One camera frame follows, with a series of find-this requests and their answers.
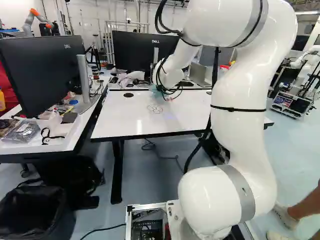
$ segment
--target black monitor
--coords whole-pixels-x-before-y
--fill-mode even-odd
[[[303,51],[308,42],[308,39],[309,36],[297,35],[293,47],[291,49],[296,51]]]
[[[129,71],[150,71],[154,49],[159,48],[160,61],[172,54],[179,41],[178,36],[127,31],[112,31],[115,67]]]
[[[41,114],[80,83],[77,55],[84,53],[79,35],[0,40],[0,61],[23,114]]]
[[[318,34],[318,37],[316,38],[313,45],[320,45],[320,34]]]

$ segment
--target tabletop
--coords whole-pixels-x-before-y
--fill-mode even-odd
[[[164,101],[159,92],[110,91],[95,124],[91,141],[203,131],[211,110],[211,96],[207,92],[182,91],[176,99]],[[265,123],[273,122],[266,118]]]
[[[59,124],[59,126],[52,131],[51,135],[53,136],[59,136],[60,133],[65,133],[66,136],[64,139],[59,138],[56,139],[54,143],[42,145],[42,136],[41,133],[38,132],[28,143],[10,143],[0,141],[0,156],[73,151],[100,98],[101,96],[87,111],[82,114],[78,114],[73,123]],[[11,119],[11,116],[21,110],[21,106],[17,105],[0,117],[0,119]]]

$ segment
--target white robotic arm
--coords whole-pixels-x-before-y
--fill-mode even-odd
[[[22,26],[23,31],[25,32],[25,36],[28,38],[32,38],[33,34],[31,31],[31,26],[32,23],[34,22],[35,17],[41,22],[41,23],[46,23],[46,27],[49,29],[54,28],[54,24],[47,19],[45,19],[37,10],[34,8],[31,8],[28,14],[28,17],[24,21],[24,24]]]
[[[266,214],[275,204],[277,183],[264,145],[264,111],[272,77],[297,29],[295,12],[284,0],[189,2],[183,40],[236,47],[238,52],[236,63],[216,82],[211,100],[212,131],[230,151],[229,164],[189,171],[178,186],[185,219],[201,239],[223,238],[231,226]],[[182,79],[180,68],[198,51],[184,41],[159,72],[166,88]]]
[[[308,51],[304,52],[296,61],[290,63],[290,66],[295,69],[302,67],[304,62],[308,60],[308,65],[316,66],[320,60],[320,45],[313,45]]]

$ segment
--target yellow bottle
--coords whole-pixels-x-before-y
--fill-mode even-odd
[[[1,90],[0,87],[0,112],[6,110],[6,101],[5,101],[5,95],[4,92]]]

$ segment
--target black desk leg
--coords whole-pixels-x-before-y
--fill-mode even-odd
[[[114,156],[111,204],[122,202],[122,172],[124,163],[124,140],[112,141],[112,150]]]

